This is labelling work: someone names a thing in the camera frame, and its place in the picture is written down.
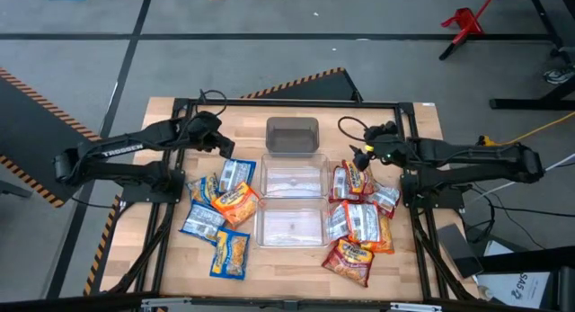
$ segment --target gray floor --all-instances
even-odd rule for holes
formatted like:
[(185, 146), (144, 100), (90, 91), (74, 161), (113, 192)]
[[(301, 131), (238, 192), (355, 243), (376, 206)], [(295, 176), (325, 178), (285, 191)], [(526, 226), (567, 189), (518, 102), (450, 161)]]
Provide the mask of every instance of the gray floor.
[[(152, 0), (144, 33), (446, 33), (439, 23), (457, 7), (477, 9), (483, 0)], [(575, 22), (560, 0), (542, 0), (561, 36), (575, 41)], [(0, 0), (0, 33), (132, 32), (142, 0)], [(495, 33), (542, 33), (529, 0), (496, 0), (482, 18)], [(126, 41), (0, 40), (0, 67), (99, 130)], [(440, 41), (176, 40), (140, 41), (112, 135), (139, 129), (150, 96), (196, 96), (216, 88), (231, 97), (345, 67), (366, 100), (432, 102), (446, 140), (473, 143), (480, 134), (508, 140), (555, 120), (564, 112), (492, 111), (492, 97), (536, 98), (552, 87), (541, 74), (561, 64), (544, 42), (472, 41), (446, 62)], [(575, 149), (572, 122), (526, 140), (545, 165)], [(0, 178), (18, 183), (4, 168)], [(509, 207), (575, 213), (572, 169), (552, 171), (540, 183), (499, 192)], [(502, 181), (483, 183), (484, 187)], [(92, 202), (108, 204), (119, 191), (97, 183)], [(0, 301), (45, 295), (74, 203), (52, 209), (37, 196), (0, 197)], [(468, 223), (488, 218), (477, 201)], [(63, 296), (81, 295), (107, 212), (88, 209), (70, 264)], [(573, 245), (568, 218), (512, 213), (546, 247)], [(498, 212), (493, 234), (535, 249), (521, 229)]]

